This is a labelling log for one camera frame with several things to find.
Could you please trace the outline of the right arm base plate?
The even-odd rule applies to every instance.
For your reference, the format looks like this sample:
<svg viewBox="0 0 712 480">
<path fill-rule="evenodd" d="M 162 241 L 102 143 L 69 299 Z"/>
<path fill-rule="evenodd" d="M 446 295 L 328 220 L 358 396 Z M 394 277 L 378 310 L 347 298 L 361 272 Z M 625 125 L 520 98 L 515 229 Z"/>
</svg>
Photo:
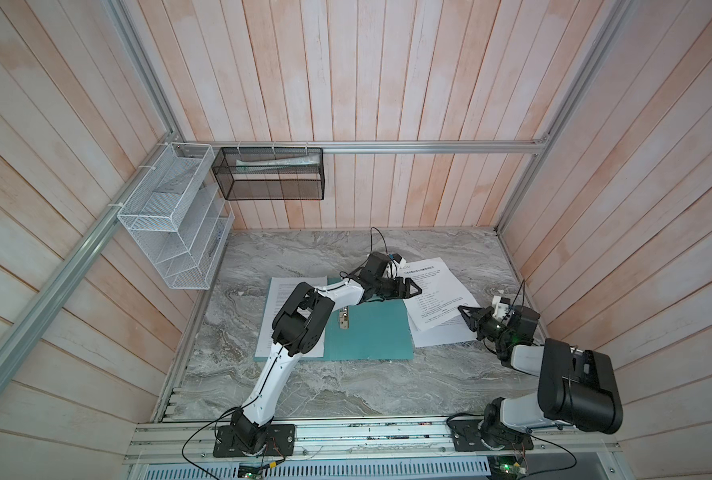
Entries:
<svg viewBox="0 0 712 480">
<path fill-rule="evenodd" d="M 529 451 L 532 438 L 523 432 L 507 428 L 498 420 L 456 417 L 447 420 L 456 452 Z"/>
</svg>

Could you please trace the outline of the green file folder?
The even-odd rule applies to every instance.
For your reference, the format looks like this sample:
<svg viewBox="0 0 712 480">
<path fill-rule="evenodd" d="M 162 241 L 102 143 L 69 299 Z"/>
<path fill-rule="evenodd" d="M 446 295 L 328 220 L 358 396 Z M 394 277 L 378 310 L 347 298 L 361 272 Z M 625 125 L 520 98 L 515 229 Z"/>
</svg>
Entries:
<svg viewBox="0 0 712 480">
<path fill-rule="evenodd" d="M 269 286 L 263 322 L 254 360 L 264 361 L 272 345 L 272 322 L 294 288 L 301 282 L 323 286 L 325 277 L 274 277 Z M 348 309 L 349 326 L 339 324 L 338 312 L 330 315 L 325 334 L 305 361 L 409 361 L 414 345 L 405 304 L 401 300 L 367 303 Z"/>
</svg>

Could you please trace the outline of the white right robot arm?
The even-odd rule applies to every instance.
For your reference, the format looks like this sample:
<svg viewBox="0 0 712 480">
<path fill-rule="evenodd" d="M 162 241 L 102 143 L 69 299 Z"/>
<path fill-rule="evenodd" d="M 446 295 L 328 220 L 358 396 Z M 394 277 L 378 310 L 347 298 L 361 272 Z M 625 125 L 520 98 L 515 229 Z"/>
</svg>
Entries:
<svg viewBox="0 0 712 480">
<path fill-rule="evenodd" d="M 572 426 L 611 435 L 621 428 L 623 406 L 608 355 L 551 338 L 536 344 L 540 314 L 507 298 L 496 297 L 487 307 L 460 305 L 458 311 L 478 340 L 494 345 L 502 365 L 538 379 L 534 393 L 487 405 L 476 446 L 531 449 L 531 434 L 540 429 Z"/>
</svg>

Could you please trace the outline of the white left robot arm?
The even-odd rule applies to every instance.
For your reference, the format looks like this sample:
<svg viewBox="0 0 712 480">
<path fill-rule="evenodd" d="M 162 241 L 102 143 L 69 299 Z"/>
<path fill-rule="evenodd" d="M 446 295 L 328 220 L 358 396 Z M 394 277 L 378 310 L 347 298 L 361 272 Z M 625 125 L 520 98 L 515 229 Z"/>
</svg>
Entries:
<svg viewBox="0 0 712 480">
<path fill-rule="evenodd" d="M 354 270 L 342 272 L 337 283 L 295 286 L 273 319 L 271 350 L 260 377 L 248 398 L 229 410 L 228 431 L 242 454 L 257 456 L 267 449 L 281 393 L 297 363 L 322 341 L 333 311 L 423 293 L 413 279 L 399 275 L 399 264 L 392 255 L 372 252 Z"/>
</svg>

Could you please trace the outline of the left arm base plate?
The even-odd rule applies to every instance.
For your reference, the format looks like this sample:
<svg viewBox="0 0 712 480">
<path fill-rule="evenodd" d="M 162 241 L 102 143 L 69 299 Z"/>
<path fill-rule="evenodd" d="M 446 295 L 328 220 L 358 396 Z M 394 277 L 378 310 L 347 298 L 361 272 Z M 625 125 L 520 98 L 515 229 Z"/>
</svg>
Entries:
<svg viewBox="0 0 712 480">
<path fill-rule="evenodd" d="M 215 458 L 243 458 L 293 455 L 296 437 L 294 424 L 268 424 L 263 427 L 225 425 L 217 429 L 213 449 Z"/>
</svg>

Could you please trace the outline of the printed paper sheet with title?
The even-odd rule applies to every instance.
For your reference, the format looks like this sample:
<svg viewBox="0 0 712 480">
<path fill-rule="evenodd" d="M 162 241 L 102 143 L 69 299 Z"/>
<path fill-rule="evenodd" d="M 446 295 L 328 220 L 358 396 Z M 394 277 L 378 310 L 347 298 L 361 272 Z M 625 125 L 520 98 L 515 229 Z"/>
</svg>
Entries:
<svg viewBox="0 0 712 480">
<path fill-rule="evenodd" d="M 419 331 L 459 317 L 459 306 L 479 307 L 471 292 L 441 258 L 407 263 L 399 273 L 422 290 L 419 295 L 404 300 L 408 317 Z"/>
</svg>

